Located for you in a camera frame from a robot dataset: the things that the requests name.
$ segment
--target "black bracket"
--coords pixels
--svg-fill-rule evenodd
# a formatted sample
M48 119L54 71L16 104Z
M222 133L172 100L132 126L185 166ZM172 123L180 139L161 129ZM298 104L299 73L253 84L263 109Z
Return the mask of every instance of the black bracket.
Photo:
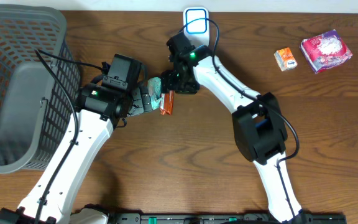
M102 81L102 86L125 92L132 91L136 87L141 66L142 63L138 60L116 54L107 76Z
M0 224L30 224L34 223L34 220L34 217L24 215L23 207L18 208L16 212L6 208L0 210ZM48 217L45 222L39 220L39 224L56 224L56 218Z
M266 93L258 99L281 113L273 94ZM264 116L264 119L255 123L252 118L255 114ZM248 161L266 165L272 156L285 151L284 141L288 136L283 120L257 101L239 108L232 114L232 119L237 147Z
M40 197L40 198L38 199L37 203L41 203L41 202L42 202L43 205L47 205L47 204L48 204L48 200L45 200L45 199L43 199L42 197Z
M300 210L293 219L286 224L346 224L346 217L344 215L312 215L306 214Z
M180 94L196 94L200 90L193 68L202 59L212 55L212 51L205 45L195 47L183 32L168 40L167 46L171 52L169 61L173 63L173 70L161 74L161 92L168 93L175 90Z
M204 224L204 219L200 217L185 218L183 224Z
M110 70L110 64L108 64L107 62L102 62L102 70L102 73L107 75Z

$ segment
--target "pink snack package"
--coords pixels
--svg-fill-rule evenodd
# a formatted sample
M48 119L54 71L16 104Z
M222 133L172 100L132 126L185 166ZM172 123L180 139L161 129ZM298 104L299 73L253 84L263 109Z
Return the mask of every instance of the pink snack package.
M303 40L300 49L315 73L336 67L353 56L336 30Z

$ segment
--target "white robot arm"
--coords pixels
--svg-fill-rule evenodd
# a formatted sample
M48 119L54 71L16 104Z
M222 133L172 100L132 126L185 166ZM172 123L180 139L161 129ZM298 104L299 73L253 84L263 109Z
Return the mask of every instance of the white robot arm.
M290 203L276 167L277 161L285 157L283 142L287 140L287 133L283 121L274 121L275 115L272 113L262 122L271 124L255 124L252 118L258 116L262 106L243 94L255 99L260 94L241 83L222 65L217 56L213 57L206 46L195 48L181 32L173 36L167 46L171 51L170 61L174 64L174 70L171 71L172 75L163 74L163 91L194 94L200 85L209 89L232 113L236 144L259 172L270 213L280 222L293 219L301 211L301 206L293 193L285 161L280 163L280 168ZM272 108L278 108L273 95L266 94L260 99L262 98L265 102L270 101Z
M74 145L53 181L47 196L47 202L42 209L41 221L47 221L48 217L53 217L56 219L56 223L69 222L73 203L82 181L95 155L112 135L113 127L110 119L103 121L100 119L100 114L88 110L81 110L77 113L77 116L80 125L80 132L77 138L78 144ZM18 207L18 209L23 209L24 215L35 217L39 206L39 198L66 152L70 141L73 139L74 130L74 118L72 115L67 131L47 169ZM100 219L107 221L107 217L104 215L99 216L98 220Z
M215 56L214 59L215 64L219 67L221 73L225 75L226 78L233 84L237 85L238 88L244 90L248 95L255 98L260 95L258 92L245 86L233 74L224 68L217 56ZM193 71L197 82L209 89L231 113L237 111L239 106L247 106L253 102L252 100L243 97L215 71L212 64L212 56L208 56L199 61L197 66L193 67ZM267 159L266 165L253 161L265 187L268 198L268 209L270 213L280 222L289 221L293 218L293 214L287 202L281 179L276 168L277 161L284 157L285 152L283 154L278 153L270 159ZM285 161L281 162L280 165L291 205L295 215L297 215L301 210L301 206L293 193Z

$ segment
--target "green connector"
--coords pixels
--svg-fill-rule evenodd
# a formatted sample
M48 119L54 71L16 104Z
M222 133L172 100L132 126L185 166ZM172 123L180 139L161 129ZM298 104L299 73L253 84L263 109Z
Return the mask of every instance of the green connector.
M157 224L157 218L155 218L155 217L150 217L150 218L149 218L149 224Z

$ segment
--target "blue outline square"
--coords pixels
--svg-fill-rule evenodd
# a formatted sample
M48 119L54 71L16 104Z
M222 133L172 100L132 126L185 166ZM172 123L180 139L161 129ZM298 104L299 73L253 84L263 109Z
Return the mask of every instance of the blue outline square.
M206 18L206 11L205 11L205 9L187 9L187 11L186 11L186 24L187 24L188 22L191 22L191 21L187 21L187 12L190 11L190 10L202 10L202 11L204 11L204 18ZM205 21L205 30L204 30L203 32L189 32L189 30L187 29L187 26L186 26L186 31L187 31L187 33L188 33L188 34L204 34L204 33L207 31L207 20L205 19L204 21Z

